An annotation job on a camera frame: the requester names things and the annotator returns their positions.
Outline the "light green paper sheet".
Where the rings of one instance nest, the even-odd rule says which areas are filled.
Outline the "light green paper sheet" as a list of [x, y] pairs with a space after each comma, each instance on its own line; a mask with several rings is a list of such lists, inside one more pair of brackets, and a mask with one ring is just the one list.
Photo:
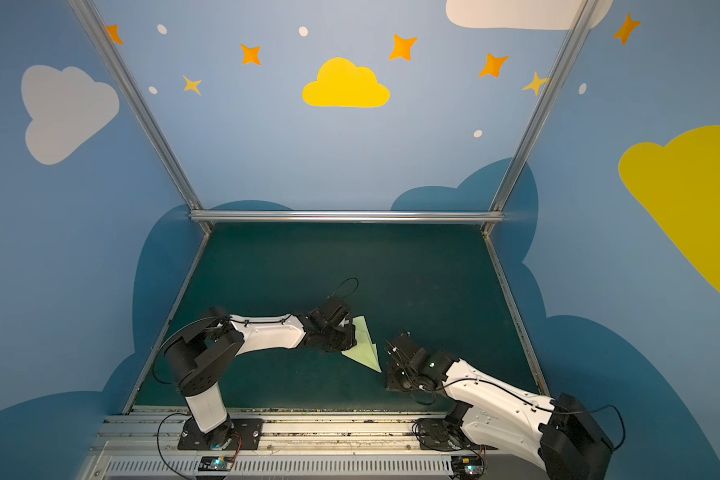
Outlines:
[[378, 349], [371, 339], [365, 317], [355, 317], [352, 324], [355, 327], [356, 344], [352, 348], [342, 351], [342, 355], [377, 373], [381, 373]]

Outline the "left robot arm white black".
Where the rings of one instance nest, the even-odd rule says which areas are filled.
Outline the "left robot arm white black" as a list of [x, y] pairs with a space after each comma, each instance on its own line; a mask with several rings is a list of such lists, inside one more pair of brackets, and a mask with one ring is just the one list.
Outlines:
[[274, 317], [210, 309], [160, 348], [190, 411], [177, 449], [237, 452], [258, 448], [263, 421], [231, 418], [219, 386], [237, 357], [271, 349], [315, 348], [334, 353], [356, 345], [357, 327], [346, 303], [337, 297], [307, 313]]

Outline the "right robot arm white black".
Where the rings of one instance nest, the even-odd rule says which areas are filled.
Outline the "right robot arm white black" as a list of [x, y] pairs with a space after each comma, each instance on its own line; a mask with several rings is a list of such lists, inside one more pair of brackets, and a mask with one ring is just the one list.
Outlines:
[[422, 448], [439, 452], [498, 450], [543, 470], [550, 479], [602, 479], [617, 450], [591, 410], [575, 397], [531, 393], [494, 378], [461, 358], [430, 353], [407, 333], [386, 347], [386, 385], [453, 400], [440, 419], [412, 428]]

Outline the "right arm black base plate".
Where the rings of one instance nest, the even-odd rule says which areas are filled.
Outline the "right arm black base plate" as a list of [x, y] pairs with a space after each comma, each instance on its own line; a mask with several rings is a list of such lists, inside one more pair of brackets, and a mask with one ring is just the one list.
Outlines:
[[495, 447], [472, 442], [453, 423], [445, 419], [420, 418], [412, 426], [412, 432], [423, 449], [440, 452], [460, 450], [493, 451]]

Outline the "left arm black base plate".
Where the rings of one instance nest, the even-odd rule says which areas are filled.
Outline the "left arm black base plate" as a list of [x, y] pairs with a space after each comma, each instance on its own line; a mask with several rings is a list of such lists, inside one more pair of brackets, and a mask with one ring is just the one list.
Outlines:
[[204, 433], [196, 420], [184, 422], [178, 450], [238, 451], [257, 450], [263, 420], [260, 418], [228, 418], [213, 430]]

